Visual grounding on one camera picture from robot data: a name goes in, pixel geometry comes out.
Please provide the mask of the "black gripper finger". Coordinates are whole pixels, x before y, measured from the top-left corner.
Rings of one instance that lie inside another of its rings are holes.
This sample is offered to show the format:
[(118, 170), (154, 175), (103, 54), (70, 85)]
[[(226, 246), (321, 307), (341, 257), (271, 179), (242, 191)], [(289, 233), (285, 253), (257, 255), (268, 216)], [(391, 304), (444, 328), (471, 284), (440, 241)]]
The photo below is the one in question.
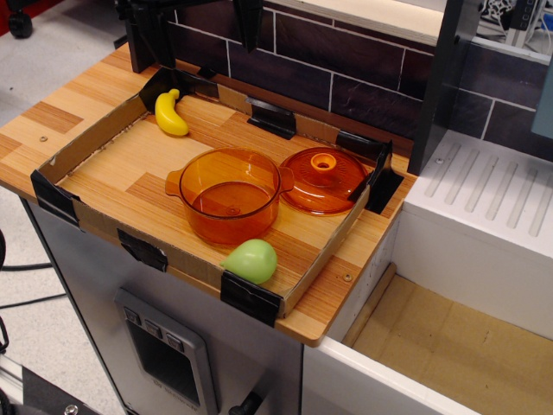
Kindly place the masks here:
[(175, 68), (165, 16), (165, 10), (173, 8), (170, 1), (123, 1), (123, 20), (133, 69), (146, 69), (154, 63)]
[(233, 7), (238, 19), (238, 29), (243, 47), (248, 53), (258, 46), (262, 27), (263, 0), (234, 0)]

